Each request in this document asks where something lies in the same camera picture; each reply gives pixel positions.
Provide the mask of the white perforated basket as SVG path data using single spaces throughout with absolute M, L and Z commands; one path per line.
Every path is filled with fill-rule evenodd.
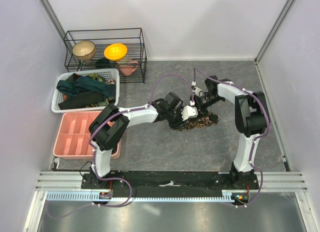
M 51 101 L 54 113 L 102 110 L 118 104 L 120 75 L 115 68 L 68 72 L 59 76 Z

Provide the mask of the dark green bowl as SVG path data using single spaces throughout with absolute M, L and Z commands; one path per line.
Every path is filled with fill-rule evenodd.
M 110 68 L 110 60 L 107 58 L 100 58 L 95 62 L 95 67 L 97 69 L 107 69 Z

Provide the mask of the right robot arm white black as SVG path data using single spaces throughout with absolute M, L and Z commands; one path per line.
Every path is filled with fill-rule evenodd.
M 230 171 L 213 174 L 215 188 L 219 190 L 258 189 L 255 155 L 260 139 L 270 130 L 265 94 L 261 91 L 246 90 L 229 80 L 218 80 L 216 76 L 208 77 L 205 85 L 207 92 L 197 87 L 193 89 L 198 110 L 205 113 L 213 104 L 228 100 L 234 105 L 234 123 L 239 132 L 237 154 Z

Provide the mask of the green floral tie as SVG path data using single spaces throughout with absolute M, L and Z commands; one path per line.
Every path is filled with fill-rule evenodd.
M 94 81 L 98 81 L 100 83 L 106 83 L 106 80 L 104 77 L 100 76 L 97 73 L 90 73 L 89 75 L 86 75 L 87 78 L 92 79 Z

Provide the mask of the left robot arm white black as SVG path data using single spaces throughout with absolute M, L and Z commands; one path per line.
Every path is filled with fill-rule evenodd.
M 168 93 L 165 98 L 138 107 L 120 108 L 114 104 L 106 106 L 89 126 L 88 144 L 93 150 L 89 171 L 92 183 L 99 189 L 109 185 L 112 151 L 118 146 L 127 128 L 168 121 L 172 130 L 178 130 L 187 125 L 190 117 L 188 108 L 183 106 L 183 101 L 173 92 Z

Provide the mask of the black tie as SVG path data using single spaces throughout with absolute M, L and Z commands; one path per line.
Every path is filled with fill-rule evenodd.
M 104 101 L 104 95 L 94 91 L 83 91 L 58 104 L 61 110 L 81 109 Z

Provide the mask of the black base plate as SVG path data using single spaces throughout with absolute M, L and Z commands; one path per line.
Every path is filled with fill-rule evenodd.
M 112 190 L 118 196 L 218 196 L 223 190 L 250 191 L 259 188 L 257 175 L 246 172 L 213 171 L 134 171 L 112 170 L 105 176 L 111 181 L 92 183 L 90 172 L 82 176 L 81 188 L 92 190 Z

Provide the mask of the orange bowl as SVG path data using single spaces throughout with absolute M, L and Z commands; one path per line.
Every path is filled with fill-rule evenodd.
M 120 61 L 122 60 L 128 52 L 126 45 L 122 43 L 114 43 L 109 45 L 104 50 L 104 56 L 111 61 Z

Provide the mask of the beige bowl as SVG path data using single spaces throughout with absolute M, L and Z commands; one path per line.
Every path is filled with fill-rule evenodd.
M 72 54 L 80 61 L 89 61 L 96 55 L 96 45 L 89 40 L 82 40 L 72 48 Z

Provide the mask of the teal tie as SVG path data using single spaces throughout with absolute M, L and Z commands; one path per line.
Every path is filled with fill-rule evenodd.
M 116 82 L 106 80 L 106 83 L 102 83 L 74 73 L 65 80 L 59 80 L 56 89 L 71 97 L 86 91 L 98 92 L 105 97 L 113 97 L 116 95 Z

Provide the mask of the aluminium rail frame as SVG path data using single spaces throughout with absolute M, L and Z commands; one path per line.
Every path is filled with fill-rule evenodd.
M 233 195 L 250 195 L 247 206 L 228 202 L 149 202 L 132 201 L 132 187 L 124 202 L 110 201 L 94 206 L 92 201 L 48 201 L 51 191 L 92 191 L 82 189 L 89 160 L 55 157 L 41 171 L 36 182 L 25 232 L 317 232 L 311 199 L 301 172 L 291 171 L 282 162 L 282 171 L 257 170 L 261 190 L 223 190 Z M 120 157 L 111 161 L 111 171 L 215 172 L 213 170 L 175 170 L 149 164 L 128 164 Z

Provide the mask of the pink divided tray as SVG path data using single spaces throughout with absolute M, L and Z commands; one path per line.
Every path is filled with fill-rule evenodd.
M 53 154 L 67 160 L 93 159 L 93 147 L 89 126 L 100 114 L 99 111 L 74 111 L 62 116 Z

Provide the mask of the pink mug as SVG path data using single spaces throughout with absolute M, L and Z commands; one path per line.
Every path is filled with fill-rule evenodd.
M 139 62 L 130 61 L 124 64 L 119 64 L 118 67 L 124 76 L 129 77 L 137 70 L 137 68 L 139 67 Z

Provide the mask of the brown floral tie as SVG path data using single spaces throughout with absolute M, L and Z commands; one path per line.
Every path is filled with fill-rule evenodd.
M 191 119 L 188 119 L 187 121 L 189 123 L 188 127 L 186 130 L 183 130 L 183 131 L 215 126 L 220 121 L 220 116 L 213 112 L 200 113 L 196 118 L 191 118 Z

